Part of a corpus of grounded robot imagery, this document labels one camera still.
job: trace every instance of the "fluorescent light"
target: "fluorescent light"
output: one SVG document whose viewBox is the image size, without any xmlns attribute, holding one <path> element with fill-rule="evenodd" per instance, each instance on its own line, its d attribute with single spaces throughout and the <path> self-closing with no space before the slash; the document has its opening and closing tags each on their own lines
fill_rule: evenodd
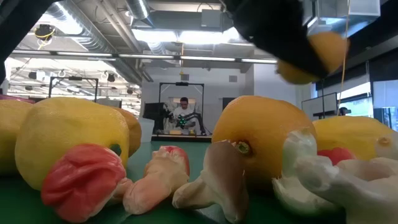
<svg viewBox="0 0 398 224">
<path fill-rule="evenodd" d="M 318 21 L 318 17 L 313 18 L 307 25 L 308 28 L 310 28 L 314 23 L 316 23 L 316 21 Z"/>
<path fill-rule="evenodd" d="M 87 57 L 112 57 L 112 54 L 105 53 L 87 53 L 87 52 L 57 52 L 58 55 L 67 56 L 87 56 Z"/>
<path fill-rule="evenodd" d="M 134 55 L 134 54 L 119 54 L 122 58 L 142 58 L 142 59 L 174 59 L 171 55 Z"/>
<path fill-rule="evenodd" d="M 229 40 L 221 32 L 183 31 L 178 41 L 185 44 L 220 44 Z"/>
<path fill-rule="evenodd" d="M 221 57 L 197 57 L 197 56 L 181 56 L 182 60 L 204 60 L 217 62 L 234 62 L 235 58 L 221 58 Z"/>
<path fill-rule="evenodd" d="M 246 63 L 277 63 L 275 59 L 250 59 L 250 58 L 242 58 L 242 62 Z"/>
<path fill-rule="evenodd" d="M 174 31 L 159 30 L 138 30 L 133 29 L 132 33 L 137 40 L 145 42 L 176 42 L 177 36 Z"/>
<path fill-rule="evenodd" d="M 224 31 L 223 36 L 228 40 L 236 40 L 241 38 L 241 35 L 235 27 L 231 27 L 228 30 Z"/>
<path fill-rule="evenodd" d="M 46 50 L 13 50 L 13 54 L 39 54 L 39 55 L 50 55 L 51 53 Z"/>
<path fill-rule="evenodd" d="M 89 57 L 88 60 L 96 60 L 96 61 L 107 61 L 107 62 L 114 62 L 116 58 L 96 58 L 96 57 Z"/>
</svg>

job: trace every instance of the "wall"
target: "wall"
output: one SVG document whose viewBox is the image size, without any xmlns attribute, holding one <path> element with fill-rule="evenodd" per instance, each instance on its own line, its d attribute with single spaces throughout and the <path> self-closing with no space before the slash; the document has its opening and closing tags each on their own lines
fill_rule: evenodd
<svg viewBox="0 0 398 224">
<path fill-rule="evenodd" d="M 297 105 L 296 86 L 276 74 L 276 65 L 254 65 L 254 95 L 284 100 Z"/>
<path fill-rule="evenodd" d="M 242 95 L 254 95 L 254 65 L 244 75 L 244 88 Z"/>
<path fill-rule="evenodd" d="M 236 98 L 243 94 L 245 87 L 245 74 L 241 74 L 239 69 L 211 69 L 210 71 L 202 68 L 184 68 L 185 74 L 190 75 L 190 83 L 204 83 L 204 114 L 203 123 L 213 132 L 216 122 L 223 110 L 222 98 Z M 154 79 L 153 83 L 142 84 L 142 108 L 145 103 L 157 103 L 159 101 L 159 82 L 180 82 L 181 68 L 147 68 L 148 74 Z M 238 76 L 237 83 L 230 83 L 229 76 Z M 198 91 L 194 88 L 170 86 L 169 89 L 161 94 L 162 99 L 168 97 L 193 97 L 199 98 Z"/>
</svg>

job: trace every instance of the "orange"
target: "orange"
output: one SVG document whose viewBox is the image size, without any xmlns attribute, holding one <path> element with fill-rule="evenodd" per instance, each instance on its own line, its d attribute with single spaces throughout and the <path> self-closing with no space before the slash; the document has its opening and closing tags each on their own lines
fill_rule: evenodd
<svg viewBox="0 0 398 224">
<path fill-rule="evenodd" d="M 117 110 L 124 116 L 126 119 L 127 126 L 129 127 L 129 139 L 130 139 L 130 147 L 129 147 L 129 157 L 132 156 L 141 145 L 141 125 L 139 124 L 137 118 L 130 112 L 121 109 L 112 107 Z"/>
<path fill-rule="evenodd" d="M 315 128 L 305 113 L 286 101 L 260 96 L 241 96 L 232 101 L 218 120 L 212 142 L 245 142 L 251 152 L 242 153 L 248 184 L 269 185 L 281 176 L 282 153 L 288 133 Z"/>
<path fill-rule="evenodd" d="M 339 34 L 322 32 L 309 36 L 308 40 L 330 73 L 341 66 L 348 47 L 346 47 L 345 39 L 341 38 Z M 309 74 L 282 60 L 278 60 L 278 73 L 286 81 L 293 84 L 303 85 L 318 80 L 315 75 Z"/>
</svg>

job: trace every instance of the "man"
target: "man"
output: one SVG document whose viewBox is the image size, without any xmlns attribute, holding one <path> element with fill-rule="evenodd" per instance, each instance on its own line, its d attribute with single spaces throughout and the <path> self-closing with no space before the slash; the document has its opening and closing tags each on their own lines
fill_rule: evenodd
<svg viewBox="0 0 398 224">
<path fill-rule="evenodd" d="M 193 110 L 191 108 L 188 107 L 189 106 L 189 101 L 187 97 L 183 97 L 180 99 L 180 106 L 178 108 L 176 108 L 173 112 L 174 115 L 174 119 L 178 119 L 178 116 L 186 116 L 188 114 L 192 114 Z M 185 126 L 184 129 L 182 130 L 182 134 L 189 134 L 189 132 L 191 130 L 195 130 L 195 126 L 196 126 L 196 118 L 192 119 L 190 121 L 188 121 Z"/>
</svg>

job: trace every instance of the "table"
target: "table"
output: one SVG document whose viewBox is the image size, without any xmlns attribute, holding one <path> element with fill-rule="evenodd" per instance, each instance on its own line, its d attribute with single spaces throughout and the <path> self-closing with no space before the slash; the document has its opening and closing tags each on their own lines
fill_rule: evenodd
<svg viewBox="0 0 398 224">
<path fill-rule="evenodd" d="M 201 142 L 151 142 L 144 143 L 130 158 L 127 176 L 133 181 L 142 177 L 144 166 L 151 159 L 152 151 L 159 146 L 179 146 L 186 150 L 190 159 L 190 181 L 195 180 L 202 169 L 203 158 L 209 143 Z M 250 205 L 245 223 L 278 223 L 278 224 L 341 224 L 345 215 L 332 217 L 302 218 L 283 209 L 273 195 L 250 193 Z M 65 223 L 59 219 L 51 208 L 40 201 L 40 193 L 31 189 L 21 177 L 0 178 L 0 222 L 13 223 Z M 178 223 L 228 223 L 218 205 L 206 209 L 191 211 L 174 209 L 171 200 L 165 200 L 153 211 L 144 215 L 128 215 L 122 205 L 104 208 L 87 223 L 112 224 L 178 224 Z"/>
</svg>

